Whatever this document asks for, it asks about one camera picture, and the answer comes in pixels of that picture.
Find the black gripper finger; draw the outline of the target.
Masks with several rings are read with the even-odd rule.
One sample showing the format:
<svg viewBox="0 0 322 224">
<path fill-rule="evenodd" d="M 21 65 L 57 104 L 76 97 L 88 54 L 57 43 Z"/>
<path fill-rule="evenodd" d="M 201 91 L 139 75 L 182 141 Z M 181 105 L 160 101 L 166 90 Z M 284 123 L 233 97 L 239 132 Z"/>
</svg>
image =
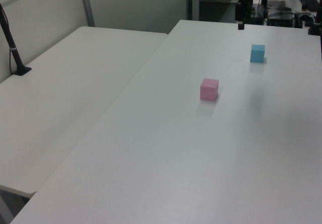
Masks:
<svg viewBox="0 0 322 224">
<path fill-rule="evenodd" d="M 236 4 L 236 21 L 238 30 L 243 30 L 245 28 L 245 9 L 243 4 L 237 3 Z"/>
<path fill-rule="evenodd" d="M 244 24 L 249 24 L 251 21 L 251 12 L 252 12 L 252 4 L 251 3 L 245 3 L 245 9 L 244 9 Z"/>
</svg>

